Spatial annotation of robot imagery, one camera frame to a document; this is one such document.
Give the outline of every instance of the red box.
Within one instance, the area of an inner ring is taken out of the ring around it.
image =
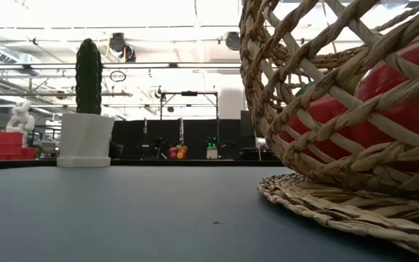
[[[0,156],[15,156],[22,154],[23,150],[21,145],[0,144]]]
[[[35,159],[35,149],[34,148],[22,148],[22,153],[24,159]]]
[[[18,132],[0,132],[0,145],[19,145],[22,147],[23,134]]]

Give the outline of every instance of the dark gray table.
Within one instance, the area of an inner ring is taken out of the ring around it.
[[[282,167],[0,170],[0,261],[419,261],[256,191]]]

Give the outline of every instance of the white figurine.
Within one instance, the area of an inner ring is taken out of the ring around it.
[[[31,104],[29,102],[18,102],[12,108],[12,116],[7,122],[6,132],[21,132],[27,135],[27,131],[35,128],[35,119],[28,114]]]

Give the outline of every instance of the cactus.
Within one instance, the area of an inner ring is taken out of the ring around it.
[[[91,39],[85,39],[77,52],[77,113],[101,114],[101,54]]]

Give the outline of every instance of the white pot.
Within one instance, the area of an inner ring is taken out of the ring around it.
[[[96,114],[63,114],[58,167],[107,167],[114,119]]]

